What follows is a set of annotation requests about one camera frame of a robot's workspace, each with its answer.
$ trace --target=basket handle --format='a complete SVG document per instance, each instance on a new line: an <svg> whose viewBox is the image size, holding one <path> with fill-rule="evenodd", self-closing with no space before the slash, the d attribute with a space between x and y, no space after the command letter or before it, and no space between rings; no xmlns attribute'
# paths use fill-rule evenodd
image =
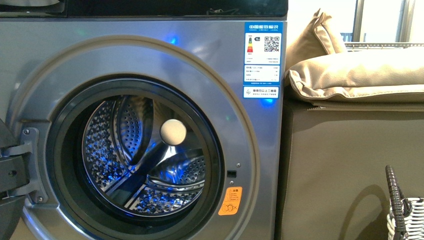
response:
<svg viewBox="0 0 424 240"><path fill-rule="evenodd" d="M404 205L403 199L405 199L405 195L399 187L398 179L396 178L395 172L393 171L391 165L385 166L385 174L387 177L388 191L390 193L391 210L393 212L394 221L396 223L396 227L394 229L395 235L393 240L404 239L404 236L407 232L407 228L405 226L404 211L402 209L402 206Z"/></svg>

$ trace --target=washing machine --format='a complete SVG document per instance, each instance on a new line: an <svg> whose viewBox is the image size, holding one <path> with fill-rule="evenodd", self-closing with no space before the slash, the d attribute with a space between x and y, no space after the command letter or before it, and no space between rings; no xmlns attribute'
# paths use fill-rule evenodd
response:
<svg viewBox="0 0 424 240"><path fill-rule="evenodd" d="M287 9L0 0L0 239L273 239Z"/></svg>

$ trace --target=orange warning sticker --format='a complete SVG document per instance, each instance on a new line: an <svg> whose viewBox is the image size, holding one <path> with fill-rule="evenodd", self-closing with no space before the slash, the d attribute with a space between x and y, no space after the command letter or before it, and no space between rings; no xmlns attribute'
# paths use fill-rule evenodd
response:
<svg viewBox="0 0 424 240"><path fill-rule="evenodd" d="M224 202L218 215L234 215L239 210L240 201L242 200L243 188L241 186L232 186L226 189Z"/></svg>

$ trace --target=qr code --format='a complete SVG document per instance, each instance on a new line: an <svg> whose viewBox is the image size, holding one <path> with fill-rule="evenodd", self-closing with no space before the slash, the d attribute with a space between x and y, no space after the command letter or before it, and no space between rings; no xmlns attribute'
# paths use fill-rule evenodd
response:
<svg viewBox="0 0 424 240"><path fill-rule="evenodd" d="M279 52L280 51L280 37L279 36L266 36L265 37L265 52Z"/></svg>

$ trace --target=sticker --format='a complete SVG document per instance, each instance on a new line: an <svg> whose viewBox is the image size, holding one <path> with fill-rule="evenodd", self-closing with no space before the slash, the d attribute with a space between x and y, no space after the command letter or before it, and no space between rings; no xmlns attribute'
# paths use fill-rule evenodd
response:
<svg viewBox="0 0 424 240"><path fill-rule="evenodd" d="M245 99L277 99L280 88L277 86L244 86Z"/></svg>
<svg viewBox="0 0 424 240"><path fill-rule="evenodd" d="M279 83L279 65L244 65L244 81L260 83Z"/></svg>
<svg viewBox="0 0 424 240"><path fill-rule="evenodd" d="M279 98L283 23L246 22L244 33L244 98Z"/></svg>
<svg viewBox="0 0 424 240"><path fill-rule="evenodd" d="M242 200L243 188L241 186L232 186L226 189L224 202L219 209L218 215L234 215L239 210Z"/></svg>

